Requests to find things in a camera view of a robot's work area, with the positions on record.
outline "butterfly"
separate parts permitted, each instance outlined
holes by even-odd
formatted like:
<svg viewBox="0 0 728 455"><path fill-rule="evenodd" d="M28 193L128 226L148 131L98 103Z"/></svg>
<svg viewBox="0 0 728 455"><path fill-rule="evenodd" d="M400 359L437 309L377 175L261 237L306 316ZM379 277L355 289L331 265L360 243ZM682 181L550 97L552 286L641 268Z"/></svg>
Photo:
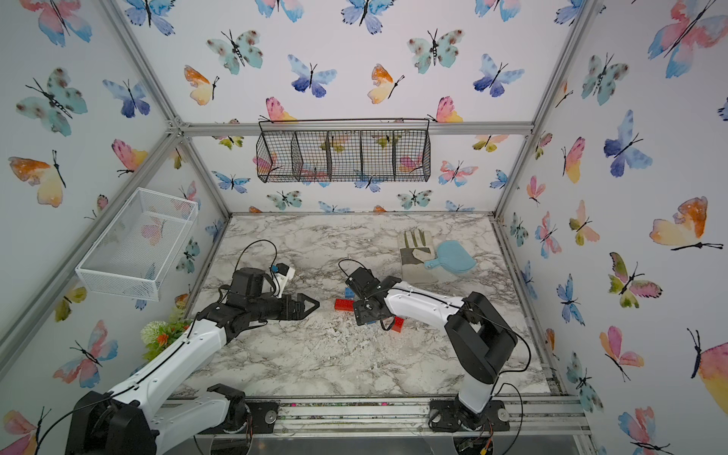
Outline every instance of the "butterfly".
<svg viewBox="0 0 728 455"><path fill-rule="evenodd" d="M529 195L529 199L533 199L536 201L536 206L538 207L539 200L537 199L541 194L546 191L546 183L541 183L538 188L536 188L536 176L531 177L531 183L526 187L526 193Z"/></svg>
<svg viewBox="0 0 728 455"><path fill-rule="evenodd" d="M536 290L534 289L534 279L531 277L531 262L526 262L526 269L525 270L519 270L521 272L521 278L523 278L523 284L526 286L526 289L528 290L529 294L531 295L531 298L534 300L538 300L539 296L536 294Z"/></svg>
<svg viewBox="0 0 728 455"><path fill-rule="evenodd" d="M43 161L29 158L10 157L10 169L15 177L31 186L38 187L38 203L58 207L63 201L63 188L66 182L60 175L60 166L56 162L56 150L52 151L53 166Z"/></svg>
<svg viewBox="0 0 728 455"><path fill-rule="evenodd" d="M551 215L546 212L546 216L541 220L541 226L536 227L536 240L541 240L541 256L548 259L549 250L551 253L558 254L561 252L561 245L558 244L552 234L556 231L556 225L551 229Z"/></svg>
<svg viewBox="0 0 728 455"><path fill-rule="evenodd" d="M96 217L101 214L101 211L105 209L107 205L108 197L104 196L103 194L99 194L96 198L96 210L98 210L98 213L96 213L96 210L91 210L91 213L93 213L93 218L91 218L90 216L85 216L84 218L95 220Z"/></svg>
<svg viewBox="0 0 728 455"><path fill-rule="evenodd" d="M461 167L462 161L458 161L457 167L453 166L447 161L443 161L443 165L440 168L441 172L444 172L438 179L440 185L444 185L448 182L455 182L455 186L463 186L467 183L466 175L472 175L478 166Z"/></svg>
<svg viewBox="0 0 728 455"><path fill-rule="evenodd" d="M323 210L326 213L345 213L345 212L351 212L352 209L346 207L346 208L336 208L336 206L332 206L329 204L326 204L324 202L319 201L319 207L321 210Z"/></svg>
<svg viewBox="0 0 728 455"><path fill-rule="evenodd" d="M571 321L571 316L574 316L574 320L579 321L581 325L585 325L582 314L579 312L579 308L577 308L579 302L574 298L574 281L571 278L571 274L569 274L569 278L566 280L566 288L559 285L556 288L556 295L563 300L561 302L563 304L563 309L561 310L563 320L568 323Z"/></svg>
<svg viewBox="0 0 728 455"><path fill-rule="evenodd" d="M604 154L607 158L614 157L610 172L614 177L622 177L625 173L625 163L632 169L646 169L652 165L652 158L648 157L641 151L632 147L632 145L644 139L637 139L639 133L632 138L632 128L634 126L634 116L631 110L625 114L625 119L617 128L619 133L618 139L607 139L604 141Z"/></svg>
<svg viewBox="0 0 728 455"><path fill-rule="evenodd" d="M145 239L149 239L151 246L155 246L162 239L166 220L160 220L152 216L151 221L154 224L145 224L141 227L141 234Z"/></svg>
<svg viewBox="0 0 728 455"><path fill-rule="evenodd" d="M290 193L283 194L269 194L266 196L268 199L273 201L278 210L285 210L286 207L300 207L303 201L301 201L300 191L291 191Z"/></svg>
<svg viewBox="0 0 728 455"><path fill-rule="evenodd" d="M475 14L478 17L484 16L492 7L498 3L501 6L501 18L503 22L515 17L521 10L521 0L475 0Z"/></svg>
<svg viewBox="0 0 728 455"><path fill-rule="evenodd" d="M723 119L724 122L728 122L728 98L722 108L718 109L718 115Z"/></svg>
<svg viewBox="0 0 728 455"><path fill-rule="evenodd" d="M614 270L614 275L609 275L611 283L609 293L620 295L620 306L622 308L630 306L639 308L639 301L636 296L658 298L662 295L662 288L652 281L635 280L635 278L644 275L644 273L637 274L639 263L635 266L634 273L629 275L622 256L617 253L610 253L609 255L612 257L612 269Z"/></svg>
<svg viewBox="0 0 728 455"><path fill-rule="evenodd" d="M218 239L218 236L225 228L225 223L222 219L219 219L217 223L213 223L205 228L205 232L213 236L213 243Z"/></svg>
<svg viewBox="0 0 728 455"><path fill-rule="evenodd" d="M463 208L462 205L455 205L452 201L445 201L445 208L448 212L472 212L475 207Z"/></svg>
<svg viewBox="0 0 728 455"><path fill-rule="evenodd" d="M177 270L186 270L187 273L194 272L194 257L199 255L199 245L194 241L194 237L189 238L187 246L183 251L184 257L177 264Z"/></svg>
<svg viewBox="0 0 728 455"><path fill-rule="evenodd" d="M15 105L15 111L29 119L40 119L43 128L50 132L70 136L71 126L66 120L66 116L73 119L71 112L85 114L88 109L81 92L68 86L68 83L71 82L68 72L63 68L53 70L46 84L47 92L35 78L33 81L38 88L30 85L26 85L26 87L42 94L45 99L37 96L23 98Z"/></svg>
<svg viewBox="0 0 728 455"><path fill-rule="evenodd" d="M614 54L611 57L609 57L609 54L606 55L606 63L604 63L604 68L600 71L601 59L596 55L592 55L589 59L589 74L584 78L584 84L582 85L582 98L586 99L589 94L598 93L596 99L600 106L609 101L617 89L616 81L621 81L630 72L629 65L625 63L615 63L610 66L609 62L612 61L613 57Z"/></svg>
<svg viewBox="0 0 728 455"><path fill-rule="evenodd" d="M594 229L587 226L588 223L591 223L591 221L587 218L587 208L584 205L584 200L582 199L579 201L579 208L577 208L577 217L569 218L569 228L571 228L572 231L577 232L575 240L579 246L584 245L584 240L598 242L600 239L599 234L594 232Z"/></svg>
<svg viewBox="0 0 728 455"><path fill-rule="evenodd" d="M529 238L529 232L523 227L523 221L513 212L513 222L510 224L510 235L515 236L516 245L523 246L523 243Z"/></svg>
<svg viewBox="0 0 728 455"><path fill-rule="evenodd" d="M210 84L206 77L198 73L190 65L184 66L184 77L192 87L196 87L190 92L189 97L195 100L197 104L204 106L210 100L215 99L215 87L218 86L219 77L215 76L215 80Z"/></svg>
<svg viewBox="0 0 728 455"><path fill-rule="evenodd" d="M599 411L604 411L604 405L597 395L593 387L587 383L587 379L591 379L587 376L587 370L584 370L582 374L582 363L579 361L576 352L571 353L571 363L566 367L566 378L572 384L577 385L579 390L579 401L582 404L584 411L594 412L594 408Z"/></svg>
<svg viewBox="0 0 728 455"><path fill-rule="evenodd" d="M432 190L426 190L426 191L420 191L417 193L416 191L410 191L411 194L398 194L397 198L400 200L400 205L405 208L405 210L410 210L412 206L419 205L420 207L427 207L427 204L430 203L429 195L432 194Z"/></svg>
<svg viewBox="0 0 728 455"><path fill-rule="evenodd" d="M326 188L331 184L328 182L328 173L325 169L319 170L317 167L310 165L309 163L304 164L301 167L301 183L308 186L312 182L318 182L322 188Z"/></svg>
<svg viewBox="0 0 728 455"><path fill-rule="evenodd" d="M228 124L239 124L237 119L230 120ZM217 139L220 145L227 147L228 149L232 150L232 146L238 146L242 147L242 136L213 136L214 139Z"/></svg>
<svg viewBox="0 0 728 455"><path fill-rule="evenodd" d="M68 316L71 315L71 304L80 304L86 300L87 295L88 292L83 286L71 289L67 292L55 305L55 322L59 323L60 321L67 320Z"/></svg>
<svg viewBox="0 0 728 455"><path fill-rule="evenodd" d="M710 247L723 249L722 243L703 243L700 238L705 232L705 222L708 219L708 198L694 197L680 204L678 212L673 215L673 222L667 220L654 220L652 232L649 233L655 243L670 245L672 251L684 248Z"/></svg>
<svg viewBox="0 0 728 455"><path fill-rule="evenodd" d="M462 117L460 117L457 112L455 111L455 104L453 103L453 99L449 96L445 96L443 98L440 98L440 102L438 104L438 114L436 117L433 117L431 115L427 115L431 120L434 120L438 123L460 123L462 122Z"/></svg>
<svg viewBox="0 0 728 455"><path fill-rule="evenodd" d="M505 92L503 84L510 84L519 80L523 76L523 73L526 72L523 69L503 71L503 68L508 66L508 63L505 65L501 63L500 67L498 67L488 54L483 54L482 61L483 65L480 67L480 72L484 74L484 77L473 82L472 85L478 92L482 92L490 87L490 93L493 98L498 98L500 95L503 95Z"/></svg>
<svg viewBox="0 0 728 455"><path fill-rule="evenodd" d="M703 10L698 12L696 0L678 0L670 11L678 23L666 25L654 35L648 50L650 60L663 52L666 57L672 52L665 72L667 79L690 71L696 44L698 47L713 47L728 34L728 16L703 19L705 12L716 1L708 0Z"/></svg>
<svg viewBox="0 0 728 455"><path fill-rule="evenodd" d="M253 46L260 41L257 31L248 30L238 36L235 41L232 40L232 31L228 30L229 35L223 31L220 33L228 42L221 39L208 39L207 47L220 56L220 63L229 69L231 74L240 72L240 63L245 66L245 62L248 62L254 68L260 68L263 65L263 53Z"/></svg>
<svg viewBox="0 0 728 455"><path fill-rule="evenodd" d="M546 329L546 345L551 346L551 355L556 357L556 360L561 361L560 358L556 354L554 354L554 351L556 349L556 333L554 333L552 328Z"/></svg>
<svg viewBox="0 0 728 455"><path fill-rule="evenodd" d="M323 88L322 84L328 85L336 78L335 69L314 73L318 65L311 66L309 64L309 66L306 66L305 63L290 54L288 55L288 62L290 62L290 70L298 74L298 79L290 83L293 88L299 92L306 92L310 85L311 93L316 98L323 98L326 95L326 89Z"/></svg>
<svg viewBox="0 0 728 455"><path fill-rule="evenodd" d="M496 169L496 178L498 180L491 182L491 188L503 188L508 183L508 176L500 169Z"/></svg>
<svg viewBox="0 0 728 455"><path fill-rule="evenodd" d="M271 122L296 120L296 118L286 112L278 100L273 97L266 98L266 108L268 109L268 115L271 117Z"/></svg>
<svg viewBox="0 0 728 455"><path fill-rule="evenodd" d="M170 158L173 158L175 160L175 164L174 164L175 169L181 168L182 167L182 163L186 163L187 162L187 160L185 159L185 157L183 157L180 154L180 151L177 150L177 147L175 147L175 149L172 150L172 152L170 153Z"/></svg>
<svg viewBox="0 0 728 455"><path fill-rule="evenodd" d="M439 60L442 66L450 68L460 53L454 44L460 42L464 35L463 31L453 30L442 35L440 39L437 39L437 30L435 30L435 35L432 35L429 31L427 34L430 35L431 42L424 38L412 38L407 41L410 51L414 52L412 63L415 68L419 70L420 74L427 73L433 58L435 59L435 65L438 64Z"/></svg>
<svg viewBox="0 0 728 455"><path fill-rule="evenodd" d="M606 351L605 355L612 359L612 362L622 371L622 380L627 382L630 377L627 376L622 365L642 367L644 366L644 359L631 351L620 354L622 352L622 331L619 328L612 326L607 333L602 332L599 334L601 346Z"/></svg>
<svg viewBox="0 0 728 455"><path fill-rule="evenodd" d="M57 369L53 373L53 377L60 378L63 382L70 384L78 376L81 387L89 389L95 387L101 381L101 376L98 373L101 362L113 359L118 352L119 343L116 340L104 342L107 335L106 325L103 320L100 320L91 332L87 350L82 348L77 341L76 345L78 347L72 347L71 349L80 351L82 355Z"/></svg>
<svg viewBox="0 0 728 455"><path fill-rule="evenodd" d="M726 375L726 371L728 371L728 343L701 352L700 332L696 330L695 335L693 335L690 329L687 330L692 336L692 342L697 353L695 368L693 368L690 379L694 378L696 374L700 374L705 388L708 389L723 412L728 414L728 395L725 392L728 386L728 375Z"/></svg>
<svg viewBox="0 0 728 455"><path fill-rule="evenodd" d="M627 436L637 441L636 443L630 442L637 446L633 455L657 455L657 452L665 452L666 454L673 455L671 452L664 450L669 447L656 446L654 444L654 411L651 407L647 406L647 409L637 408L635 409L635 421L628 413L623 413L617 417L620 421L620 430L625 432Z"/></svg>
<svg viewBox="0 0 728 455"><path fill-rule="evenodd" d="M66 46L66 33L70 36L74 32L80 39L91 41L91 25L86 20L76 16L81 8L80 1L74 0L46 0L31 1L20 0L20 6L28 11L42 10L38 17L38 28L53 44Z"/></svg>
<svg viewBox="0 0 728 455"><path fill-rule="evenodd" d="M556 109L566 99L566 97L568 97L570 95L573 95L574 94L574 91L573 90L569 90L569 84L568 84L568 82L567 81L564 81L564 82L561 83L561 86L559 87L559 91L557 93L560 93L563 96L558 101L558 103L556 103L556 106L553 106L554 109Z"/></svg>
<svg viewBox="0 0 728 455"><path fill-rule="evenodd" d="M395 0L349 0L353 6L341 10L345 24L353 24L359 20L359 26L366 24L367 30L372 35L381 32L381 22L375 16L380 16L389 7L395 4Z"/></svg>
<svg viewBox="0 0 728 455"><path fill-rule="evenodd" d="M561 148L563 152L563 171L561 172L561 176L567 175L573 183L578 182L582 176L580 166L582 164L582 156L584 155L586 143L587 141L584 138L578 138L568 153L566 153L566 147Z"/></svg>
<svg viewBox="0 0 728 455"><path fill-rule="evenodd" d="M175 6L175 0L127 0L127 3L133 6L126 10L132 24L142 26L147 22L149 28L154 24L165 36L175 33L172 24L162 19Z"/></svg>
<svg viewBox="0 0 728 455"><path fill-rule="evenodd" d="M279 11L281 4L283 5L283 12L291 22L296 22L304 15L304 7L301 6L298 0L256 0L256 3L258 4L258 11L265 17L271 17L276 4Z"/></svg>
<svg viewBox="0 0 728 455"><path fill-rule="evenodd" d="M549 142L551 142L551 139L553 138L553 134L550 132L543 132L541 134L541 138L539 138L538 144L536 144L536 159L539 159L544 154L544 147L546 147Z"/></svg>
<svg viewBox="0 0 728 455"><path fill-rule="evenodd" d="M571 24L574 23L574 19L579 14L579 10L582 7L582 4L584 3L584 0L569 0L571 2L570 7L563 7L560 8L556 12L556 19L553 21L557 24L565 24L569 21L571 21Z"/></svg>
<svg viewBox="0 0 728 455"><path fill-rule="evenodd" d="M149 115L149 104L141 100L141 98L146 97L146 92L144 92L144 87L142 87L141 82L138 82L131 88L128 80L126 82L122 81L122 83L124 84L123 87L116 82L107 79L103 80L103 86L111 92L114 99L123 101L122 115L131 119L136 115L135 109L138 109L143 115Z"/></svg>
<svg viewBox="0 0 728 455"><path fill-rule="evenodd" d="M371 103L379 104L384 100L389 100L392 97L392 93L395 91L395 88L397 88L397 85L404 78L404 76L400 76L400 78L395 82L389 73L387 73L387 70L377 63L371 72L371 80L374 81L374 85L376 85L377 88L372 89L369 93L367 93Z"/></svg>
<svg viewBox="0 0 728 455"><path fill-rule="evenodd" d="M478 142L476 142L472 145L473 149L481 150L483 147L485 147L486 151L488 153L493 153L494 151L498 150L498 145L496 145L496 144L499 144L499 143L505 141L506 139L508 139L508 135L507 134L501 134L498 136L479 135L479 136L475 136L475 139L478 139Z"/></svg>
<svg viewBox="0 0 728 455"><path fill-rule="evenodd" d="M111 143L111 149L114 150L114 153L126 167L126 169L117 170L119 177L138 170L148 155L145 150L132 149L131 146L128 146L124 141L119 139L114 139L114 142Z"/></svg>
<svg viewBox="0 0 728 455"><path fill-rule="evenodd" d="M235 178L234 175L228 177L227 175L220 174L216 171L213 171L213 174L215 174L215 177L220 179L220 181L218 182L218 186L220 187L220 189L234 189L240 194L248 192L248 190L243 185L250 181L249 178Z"/></svg>

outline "blue butterfly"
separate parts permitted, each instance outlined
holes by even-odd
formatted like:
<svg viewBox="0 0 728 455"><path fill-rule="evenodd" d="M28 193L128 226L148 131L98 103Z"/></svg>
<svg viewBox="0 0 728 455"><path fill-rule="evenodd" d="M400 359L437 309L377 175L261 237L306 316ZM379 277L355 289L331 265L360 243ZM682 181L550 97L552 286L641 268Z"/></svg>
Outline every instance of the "blue butterfly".
<svg viewBox="0 0 728 455"><path fill-rule="evenodd" d="M531 277L531 262L526 262L526 270L520 270L520 272L521 278L523 278L523 284L526 285L529 294L531 294L534 300L538 300L539 296L536 295L536 290L534 289L534 279Z"/></svg>
<svg viewBox="0 0 728 455"><path fill-rule="evenodd" d="M301 192L300 191L291 191L290 193L283 194L280 193L280 196L278 194L269 194L266 196L268 199L273 201L276 207L278 207L278 210L285 210L287 206L291 207L300 207L303 201L301 201Z"/></svg>
<svg viewBox="0 0 728 455"><path fill-rule="evenodd" d="M614 58L614 54L609 57L606 55L606 63L604 67L601 66L601 59L596 55L592 55L589 59L589 74L584 78L584 84L582 85L582 98L586 99L591 93L597 94L596 99L599 105L605 104L614 94L617 89L616 81L624 79L630 72L630 67L625 63L615 63L609 65L609 62Z"/></svg>
<svg viewBox="0 0 728 455"><path fill-rule="evenodd" d="M177 270L186 270L187 273L194 272L194 257L199 255L199 245L194 241L194 237L189 238L187 246L184 249L184 257L177 264Z"/></svg>
<svg viewBox="0 0 728 455"><path fill-rule="evenodd" d="M419 193L410 191L410 193L411 194L397 195L397 198L400 200L400 204L405 208L405 210L410 210L413 205L427 207L427 204L430 203L430 198L428 196L432 194L432 190L428 189L427 191L420 191Z"/></svg>
<svg viewBox="0 0 728 455"><path fill-rule="evenodd" d="M574 19L584 3L584 0L569 0L571 2L570 7L563 7L556 12L556 19L553 21L557 24L564 24Z"/></svg>
<svg viewBox="0 0 728 455"><path fill-rule="evenodd" d="M175 6L175 0L127 0L133 6L126 10L129 21L134 25L154 24L162 34L169 36L175 33L174 27L162 19Z"/></svg>
<svg viewBox="0 0 728 455"><path fill-rule="evenodd" d="M359 20L359 16L362 16L359 20L359 26L362 22L366 24L367 30L371 34L377 34L381 31L381 22L376 16L387 11L389 7L395 4L394 0L348 0L353 7L346 7L341 10L341 15L344 16L345 24L353 24Z"/></svg>
<svg viewBox="0 0 728 455"><path fill-rule="evenodd" d="M508 176L502 170L496 169L496 177L498 180L491 182L491 188L503 188L508 183Z"/></svg>
<svg viewBox="0 0 728 455"><path fill-rule="evenodd" d="M604 141L604 154L607 158L614 157L611 172L614 177L622 177L625 173L625 163L632 169L646 169L652 165L652 158L632 147L633 144L644 139L637 139L639 133L632 138L634 127L634 116L631 110L627 111L625 119L617 128L618 139L607 139Z"/></svg>
<svg viewBox="0 0 728 455"><path fill-rule="evenodd" d="M345 212L351 212L352 209L346 207L346 208L336 208L334 205L333 207L329 204L325 204L324 202L319 201L319 207L321 207L321 210L323 210L326 213L345 213Z"/></svg>
<svg viewBox="0 0 728 455"><path fill-rule="evenodd" d="M213 236L213 243L218 239L218 235L222 232L225 227L225 223L222 220L218 220L217 223L212 224L205 228L205 232Z"/></svg>
<svg viewBox="0 0 728 455"><path fill-rule="evenodd" d="M585 325L582 314L576 305L579 302L574 298L574 281L571 279L571 274L569 274L569 278L566 280L566 289L562 285L559 285L556 288L556 295L563 300L561 302L563 304L563 310L561 311L563 320L568 322L571 320L571 316L574 315L574 320L579 321L581 325Z"/></svg>
<svg viewBox="0 0 728 455"><path fill-rule="evenodd" d="M445 201L445 208L448 212L472 212L475 207L463 208L462 205L455 205L452 201Z"/></svg>
<svg viewBox="0 0 728 455"><path fill-rule="evenodd" d="M368 180L366 180L364 177L361 178L358 182L354 182L354 186L357 188L369 188L369 191L372 193L379 193L381 191L381 188L379 188L379 184L383 182L382 180L376 180L374 177L370 177Z"/></svg>
<svg viewBox="0 0 728 455"><path fill-rule="evenodd" d="M485 75L482 79L479 79L472 83L478 92L484 91L486 88L491 88L491 96L498 98L503 95L505 88L503 84L510 84L520 79L526 70L519 69L515 71L503 71L503 68L508 66L501 63L501 66L496 66L495 62L488 54L483 54L482 57L483 65L480 67L480 72Z"/></svg>
<svg viewBox="0 0 728 455"><path fill-rule="evenodd" d="M216 171L213 171L213 174L221 180L218 182L220 189L234 189L240 194L248 192L243 185L250 181L249 178L235 178L234 175L228 177L227 175L220 174Z"/></svg>
<svg viewBox="0 0 728 455"><path fill-rule="evenodd" d="M129 81L124 82L124 87L117 84L116 82L103 80L103 86L108 89L109 92L114 96L114 99L122 100L122 115L128 119L131 119L136 115L135 108L139 109L144 115L149 115L149 103L142 101L141 98L146 97L144 87L141 82L137 83L133 88L130 88Z"/></svg>
<svg viewBox="0 0 728 455"><path fill-rule="evenodd" d="M290 70L298 74L298 79L291 82L293 88L299 92L306 92L306 89L311 86L311 93L316 98L323 98L326 95L326 89L321 84L330 84L336 78L336 70L330 69L327 71L318 71L314 73L316 66L306 66L305 63L301 62L298 58L292 55L288 56L290 62Z"/></svg>

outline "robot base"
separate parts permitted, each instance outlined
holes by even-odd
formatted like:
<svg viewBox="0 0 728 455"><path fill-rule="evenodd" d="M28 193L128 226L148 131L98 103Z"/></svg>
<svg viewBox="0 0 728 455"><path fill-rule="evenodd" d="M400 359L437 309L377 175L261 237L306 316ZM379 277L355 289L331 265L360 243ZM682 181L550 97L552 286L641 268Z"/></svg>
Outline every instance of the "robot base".
<svg viewBox="0 0 728 455"><path fill-rule="evenodd" d="M430 416L439 415L440 419L437 422L430 421L429 426L433 432L454 433L460 431L462 427L475 431L490 422L494 432L509 431L508 414L504 411L505 405L500 400L491 400L480 414L474 414L457 399L432 400L430 401Z"/></svg>

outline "wall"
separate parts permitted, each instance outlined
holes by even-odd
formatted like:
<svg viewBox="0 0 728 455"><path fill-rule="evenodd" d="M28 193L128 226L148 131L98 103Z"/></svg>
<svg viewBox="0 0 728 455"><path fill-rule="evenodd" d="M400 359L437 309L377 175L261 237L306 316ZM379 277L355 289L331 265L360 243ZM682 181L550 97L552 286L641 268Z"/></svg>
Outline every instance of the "wall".
<svg viewBox="0 0 728 455"><path fill-rule="evenodd" d="M690 15L694 17L706 2L687 3L696 3L697 11ZM553 140L538 160L529 155L517 179L520 189L503 210L506 230L514 212L528 230L522 246L513 236L510 247L521 270L530 263L533 282L529 284L538 297L532 304L541 326L555 334L555 355L560 359L556 363L567 390L578 395L589 394L591 388L603 403L602 411L595 407L586 414L598 447L604 446L609 454L637 453L633 443L670 444L665 450L674 454L691 453L694 447L721 452L728 424L728 336L724 324L728 307L719 284L728 266L725 249L674 250L698 242L719 244L728 240L724 228L728 223L724 197L728 124L716 111L724 106L728 95L728 5L715 3L703 18L706 22L699 22L695 33L683 39L679 52L689 53L687 48L694 43L695 58L692 68L679 75L672 71L679 67L670 63L670 57L648 58L655 34L678 23L670 18L673 5L674 1L606 3L568 74L575 93L550 111L545 130L553 134ZM680 6L678 2L673 9L674 17L680 18ZM668 31L673 32L672 38L669 34L665 38L669 46L682 29L673 25ZM701 33L708 33L717 43ZM582 99L580 87L591 56L601 56L604 61L606 53L614 53L611 64L628 65L628 72L616 82L613 96L600 106L597 96L587 94ZM634 166L627 166L622 176L615 177L610 167L614 157L605 155L605 142L618 138L617 127L629 110L633 112L633 131L625 128L624 145L609 143L607 151L613 147L617 153L639 134L636 139L644 140L633 147L652 161L638 159L628 149L625 154ZM568 173L562 176L560 149L570 151L578 138L585 139L585 150L580 177L574 183ZM569 167L575 177L572 162L575 160L569 160ZM536 198L539 204L529 199L526 190L533 175L537 185L546 185ZM703 203L694 200L701 197L710 202L705 223L701 220L705 215ZM577 218L582 200L590 220L587 227L600 239L580 246L569 223L570 218ZM692 201L692 208L683 206L684 215L679 215L678 207L687 201ZM547 213L551 228L558 229L553 238L562 251L543 258L536 233ZM582 223L575 224L578 229ZM653 227L657 229L651 235ZM636 283L632 291L642 295L636 297L639 308L635 304L620 306L620 296L608 292L612 281L621 283L618 279L610 281L609 275L616 275L610 253L620 254L628 274L638 263L637 274L645 275L637 280L659 286ZM572 297L578 298L575 307L584 325L574 320L571 312L570 322L562 317L562 302L568 299L559 298L557 286L564 286L569 275L574 283ZM600 334L609 340L612 326L621 330L621 357L618 352L614 354L626 364L622 368L630 380L623 378L601 343ZM699 351L703 355L697 375L696 349L686 329L693 334L700 332ZM617 338L618 332L613 330L612 339ZM577 389L577 384L569 381L572 352L584 368L581 377L589 377L589 387ZM643 366L630 365L642 363L631 352L641 357ZM626 427L630 416L637 418L636 409L648 408L652 412L639 411L646 431L639 423L631 429ZM651 414L655 427L648 425ZM620 429L620 421L631 437Z"/></svg>

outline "orange butterfly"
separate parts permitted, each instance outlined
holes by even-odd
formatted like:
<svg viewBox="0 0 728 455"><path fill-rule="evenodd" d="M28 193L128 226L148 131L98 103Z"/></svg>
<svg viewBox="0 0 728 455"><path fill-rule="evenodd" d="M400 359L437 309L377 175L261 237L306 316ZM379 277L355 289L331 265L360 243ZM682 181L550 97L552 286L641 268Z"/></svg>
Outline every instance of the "orange butterfly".
<svg viewBox="0 0 728 455"><path fill-rule="evenodd" d="M577 232L577 245L584 245L584 239L590 242L598 242L600 239L599 234L587 226L587 223L591 223L591 221L587 218L587 208L582 200L579 202L579 208L577 208L577 217L569 218L569 227L572 231Z"/></svg>
<svg viewBox="0 0 728 455"><path fill-rule="evenodd" d="M38 203L58 207L63 201L63 189L66 182L60 176L60 167L56 162L56 150L53 151L53 166L35 159L10 157L10 168L24 182L31 186L40 185L38 188Z"/></svg>
<svg viewBox="0 0 728 455"><path fill-rule="evenodd" d="M680 204L678 212L673 215L673 220L674 223L667 220L654 220L649 238L660 245L677 247L672 251L690 247L723 249L722 243L700 241L705 231L705 222L708 220L708 198L705 196L694 197Z"/></svg>
<svg viewBox="0 0 728 455"><path fill-rule="evenodd" d="M195 100L197 104L204 106L210 102L210 99L215 99L215 87L217 87L219 77L216 76L215 81L211 84L206 77L198 73L190 65L185 65L184 77L192 87L196 87L189 94L189 97Z"/></svg>
<svg viewBox="0 0 728 455"><path fill-rule="evenodd" d="M376 85L377 88L372 89L369 93L367 93L367 96L371 99L371 103L379 104L382 101L391 98L392 92L395 91L397 84L399 84L404 78L404 76L400 76L400 78L395 82L389 73L387 73L387 70L384 69L384 66L377 63L371 72L371 80L374 81L374 85Z"/></svg>

